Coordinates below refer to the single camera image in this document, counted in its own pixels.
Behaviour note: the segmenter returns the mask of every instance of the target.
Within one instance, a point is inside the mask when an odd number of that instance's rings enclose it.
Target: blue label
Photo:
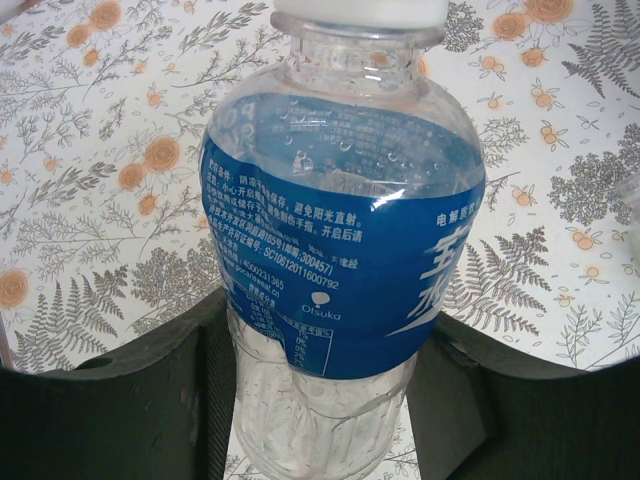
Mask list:
[[[348,379],[389,370],[427,339],[480,207],[484,181],[456,195],[411,199],[399,198],[402,190],[382,193],[381,188],[375,198],[323,191],[279,177],[293,178],[296,169],[322,174],[330,168],[343,183],[352,181],[362,173],[356,169],[376,158],[376,153],[366,152],[367,144],[379,155],[386,153],[382,145],[391,143],[398,119],[418,125],[416,136],[427,130],[440,139],[448,135],[448,148],[459,145],[458,155],[479,153],[424,120],[363,108],[357,109],[355,120],[335,127],[339,134],[332,139],[255,109],[283,119],[290,113],[283,110],[288,105],[296,112],[302,109],[307,125],[314,125],[309,122],[312,112],[331,128],[356,107],[299,97],[291,101],[284,95],[269,96],[271,104],[264,107],[261,97],[241,100],[219,131],[230,136],[244,132],[245,151],[266,153],[272,162],[268,168],[258,166],[260,159],[251,154],[233,158],[208,135],[204,142],[203,203],[229,300],[248,324],[280,341],[289,362],[302,371]],[[361,140],[371,135],[358,127],[374,115],[388,127],[386,133]],[[376,129],[385,131],[380,125]],[[311,137],[313,155],[301,155]],[[410,136],[392,138],[403,146],[415,141]],[[345,149],[345,141],[353,151]],[[361,158],[356,159],[358,142]],[[387,148],[393,151],[394,146]],[[377,174],[366,173],[369,178],[393,179],[388,166]],[[403,180],[401,169],[397,175]]]

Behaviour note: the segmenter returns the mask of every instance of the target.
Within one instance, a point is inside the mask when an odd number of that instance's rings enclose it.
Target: bottle body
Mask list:
[[[291,55],[219,105],[201,165],[236,432],[270,478],[362,478],[390,447],[484,164],[463,109],[420,75],[413,34],[273,23],[295,30]]]

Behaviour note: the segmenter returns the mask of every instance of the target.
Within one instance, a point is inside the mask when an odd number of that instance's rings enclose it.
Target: tablecloth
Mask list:
[[[220,285],[198,147],[225,92],[287,54],[271,5],[49,0],[0,26],[0,314],[15,367],[71,368]],[[640,353],[617,181],[640,164],[640,6],[454,1],[422,74],[460,100],[487,194],[448,313],[582,369]],[[406,407],[372,478],[419,478]],[[232,439],[227,477],[260,474]]]

